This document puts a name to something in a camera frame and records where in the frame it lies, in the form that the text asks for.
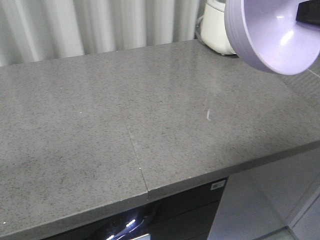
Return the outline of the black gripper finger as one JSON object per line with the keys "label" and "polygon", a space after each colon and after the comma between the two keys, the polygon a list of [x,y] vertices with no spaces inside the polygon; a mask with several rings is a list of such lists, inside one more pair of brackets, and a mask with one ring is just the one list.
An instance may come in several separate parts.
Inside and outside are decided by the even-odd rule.
{"label": "black gripper finger", "polygon": [[299,3],[296,20],[305,24],[319,24],[320,0],[307,0]]}

